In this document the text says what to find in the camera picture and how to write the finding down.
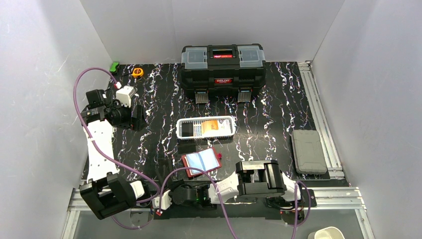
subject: black toolbox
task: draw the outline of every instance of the black toolbox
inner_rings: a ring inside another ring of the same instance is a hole
[[[185,46],[181,86],[196,103],[209,95],[237,96],[248,102],[265,86],[266,62],[260,44]]]

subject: black bracket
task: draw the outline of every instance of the black bracket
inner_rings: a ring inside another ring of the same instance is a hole
[[[100,220],[136,206],[132,186],[118,174],[82,185],[79,191],[88,207]]]
[[[258,181],[252,182],[255,172],[258,172]],[[236,173],[239,196],[278,197],[286,191],[276,160],[241,161],[236,163]]]

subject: green clip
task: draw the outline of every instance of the green clip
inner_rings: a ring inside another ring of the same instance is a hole
[[[119,63],[118,62],[113,62],[113,64],[111,65],[111,67],[110,67],[110,72],[112,73],[112,74],[115,74],[115,73],[117,73],[117,70],[118,70],[118,67],[119,67]]]

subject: book page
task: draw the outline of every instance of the book page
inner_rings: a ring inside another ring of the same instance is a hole
[[[189,167],[199,168],[203,171],[209,171],[219,167],[218,160],[215,157],[214,150],[212,148],[206,149],[198,153],[186,154],[186,163]],[[197,170],[190,170],[191,174],[201,173]]]
[[[219,167],[218,160],[215,157],[214,149],[209,148],[199,152],[199,154],[202,158],[205,171]]]

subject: open book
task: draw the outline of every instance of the open book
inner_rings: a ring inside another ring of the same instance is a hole
[[[213,171],[221,167],[221,162],[217,158],[215,149],[208,148],[200,152],[189,153],[182,156],[183,163],[186,167],[202,169],[205,172]],[[197,170],[186,170],[189,177],[202,174]]]

